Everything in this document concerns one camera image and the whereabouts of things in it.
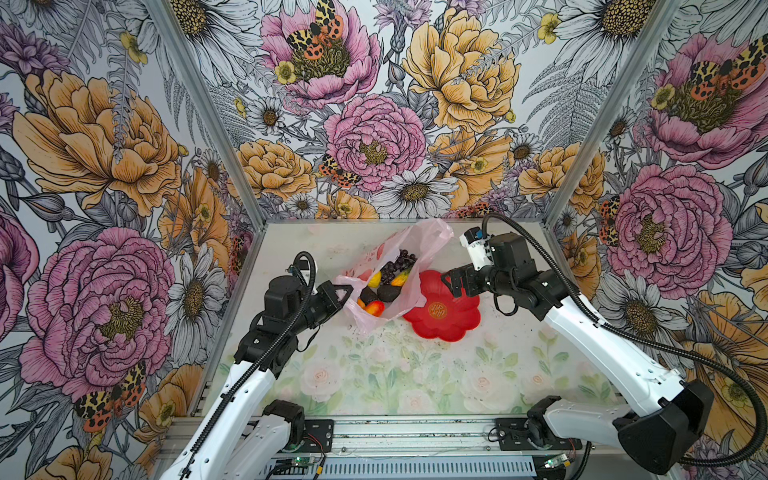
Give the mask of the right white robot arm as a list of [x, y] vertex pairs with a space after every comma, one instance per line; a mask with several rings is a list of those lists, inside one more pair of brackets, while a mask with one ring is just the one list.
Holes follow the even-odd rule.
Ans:
[[609, 331], [568, 278], [536, 267], [517, 234], [487, 236], [474, 227], [459, 237], [470, 262], [441, 277], [455, 297], [510, 297], [573, 344], [616, 387], [624, 405], [577, 404], [558, 395], [527, 412], [530, 444], [543, 449], [574, 438], [622, 449], [637, 465], [668, 475], [700, 438], [713, 403], [699, 381], [687, 382], [632, 342]]

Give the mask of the yellow toy fruit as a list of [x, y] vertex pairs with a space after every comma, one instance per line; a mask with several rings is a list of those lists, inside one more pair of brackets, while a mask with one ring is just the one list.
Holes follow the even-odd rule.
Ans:
[[380, 286], [382, 278], [381, 272], [376, 272], [368, 282], [368, 287], [371, 289], [377, 289]]

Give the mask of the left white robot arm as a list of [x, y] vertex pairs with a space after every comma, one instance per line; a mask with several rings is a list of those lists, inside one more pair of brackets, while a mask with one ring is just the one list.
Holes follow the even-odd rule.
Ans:
[[250, 434], [245, 429], [298, 350], [298, 336], [330, 320], [352, 296], [350, 285], [314, 287], [310, 279], [269, 282], [264, 309], [242, 337], [219, 396], [162, 479], [254, 479], [280, 450], [302, 441], [303, 408], [290, 402], [272, 403]]

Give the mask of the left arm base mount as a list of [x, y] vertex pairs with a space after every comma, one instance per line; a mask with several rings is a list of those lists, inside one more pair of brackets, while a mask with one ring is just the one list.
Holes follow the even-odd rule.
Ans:
[[309, 419], [294, 421], [289, 427], [289, 441], [280, 453], [330, 453], [335, 421]]

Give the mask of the green yellow toy mango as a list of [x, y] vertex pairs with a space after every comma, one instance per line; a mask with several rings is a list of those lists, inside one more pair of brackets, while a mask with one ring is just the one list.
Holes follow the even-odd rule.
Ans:
[[402, 287], [407, 282], [410, 272], [410, 269], [406, 269], [398, 273], [391, 281], [390, 285], [394, 287]]

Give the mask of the dark purple toy grapes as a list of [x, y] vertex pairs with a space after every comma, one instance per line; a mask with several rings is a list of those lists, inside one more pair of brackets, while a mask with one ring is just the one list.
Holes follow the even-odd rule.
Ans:
[[402, 274], [409, 272], [417, 261], [417, 256], [408, 250], [400, 249], [394, 261], [387, 262], [380, 270], [380, 284], [392, 285]]

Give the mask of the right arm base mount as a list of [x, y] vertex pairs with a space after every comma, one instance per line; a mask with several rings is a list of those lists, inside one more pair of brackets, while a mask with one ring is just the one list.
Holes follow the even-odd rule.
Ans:
[[576, 451], [583, 447], [580, 440], [556, 437], [544, 424], [524, 417], [496, 418], [488, 438], [495, 440], [502, 451]]

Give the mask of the pink plastic bag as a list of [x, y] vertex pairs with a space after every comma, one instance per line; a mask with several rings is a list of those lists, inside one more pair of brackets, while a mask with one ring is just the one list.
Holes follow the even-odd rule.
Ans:
[[[426, 297], [421, 293], [419, 275], [429, 269], [438, 252], [454, 237], [453, 229], [443, 220], [421, 220], [407, 228], [393, 233], [364, 256], [359, 257], [353, 266], [337, 276], [334, 284], [349, 285], [353, 288], [350, 299], [343, 311], [356, 325], [358, 331], [370, 335], [386, 322], [402, 317], [417, 307], [426, 305]], [[363, 289], [368, 286], [376, 273], [389, 261], [394, 262], [401, 249], [416, 255], [415, 266], [402, 287], [400, 295], [390, 303], [380, 316], [367, 313], [358, 303]]]

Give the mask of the red toy apple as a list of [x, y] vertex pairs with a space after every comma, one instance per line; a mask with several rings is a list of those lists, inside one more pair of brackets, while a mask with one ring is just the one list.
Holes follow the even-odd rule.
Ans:
[[386, 305], [381, 300], [374, 300], [364, 306], [364, 311], [373, 317], [381, 317], [386, 310]]

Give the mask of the dark brown toy avocado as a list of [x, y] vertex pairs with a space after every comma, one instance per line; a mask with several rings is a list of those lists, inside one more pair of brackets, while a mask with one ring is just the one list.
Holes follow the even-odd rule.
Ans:
[[379, 300], [376, 291], [369, 287], [365, 287], [361, 291], [359, 299], [361, 299], [366, 304], [366, 306]]

